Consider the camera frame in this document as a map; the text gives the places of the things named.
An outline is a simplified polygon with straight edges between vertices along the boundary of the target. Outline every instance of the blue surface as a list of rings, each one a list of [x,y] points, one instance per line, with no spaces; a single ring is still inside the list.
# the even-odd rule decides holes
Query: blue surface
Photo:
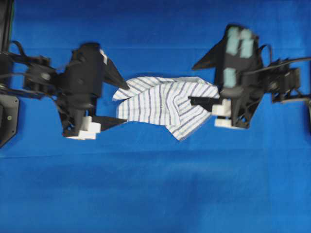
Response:
[[[248,26],[274,58],[311,55],[308,0],[17,0],[12,39],[58,67],[98,41],[125,79],[191,71],[228,23]],[[268,63],[268,54],[263,54]],[[310,91],[310,64],[300,63]],[[16,71],[25,67],[16,66]],[[21,88],[22,78],[15,77]],[[105,84],[100,115],[114,116]],[[0,150],[0,233],[311,232],[311,134],[302,103],[266,96],[251,128],[212,118],[178,142],[161,126],[127,123],[75,141],[53,103],[21,98],[18,134]]]

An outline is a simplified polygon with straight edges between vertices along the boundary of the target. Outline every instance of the white striped towel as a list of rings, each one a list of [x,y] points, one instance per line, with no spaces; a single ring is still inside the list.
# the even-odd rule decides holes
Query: white striped towel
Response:
[[[186,139],[211,113],[192,106],[188,96],[218,98],[216,86],[199,77],[137,77],[127,80],[129,90],[118,89],[113,100],[124,100],[117,118],[165,125],[178,140]]]

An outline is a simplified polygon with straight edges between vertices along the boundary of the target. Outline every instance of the screw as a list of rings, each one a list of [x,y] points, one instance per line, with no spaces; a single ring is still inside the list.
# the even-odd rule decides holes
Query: screw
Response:
[[[84,81],[83,81],[82,79],[78,79],[77,82],[78,82],[78,84],[80,84],[80,85],[84,84]]]
[[[41,77],[47,81],[51,79],[51,76],[48,73],[41,73]]]
[[[270,90],[275,90],[277,89],[277,82],[271,82],[269,85],[269,89]]]

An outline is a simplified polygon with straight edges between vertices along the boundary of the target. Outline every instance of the metal bracket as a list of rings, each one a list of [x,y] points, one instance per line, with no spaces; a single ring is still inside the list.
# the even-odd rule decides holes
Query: metal bracket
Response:
[[[0,148],[17,133],[19,100],[15,96],[0,95],[2,107]]]

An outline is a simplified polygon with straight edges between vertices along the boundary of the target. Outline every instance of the blue tablecloth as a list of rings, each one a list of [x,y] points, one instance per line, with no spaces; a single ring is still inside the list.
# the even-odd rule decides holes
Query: blue tablecloth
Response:
[[[198,75],[191,67],[228,23],[249,27],[274,58],[311,56],[309,0],[16,0],[12,39],[66,64],[98,41],[124,78]],[[268,53],[263,53],[268,64]],[[310,92],[310,64],[299,63]],[[23,71],[25,66],[15,66]],[[13,87],[22,87],[15,77]],[[115,116],[104,85],[98,114]],[[183,142],[130,122],[97,140],[62,137],[49,99],[20,98],[18,134],[0,149],[0,232],[309,233],[311,133],[303,103],[264,97],[249,130],[210,119]]]

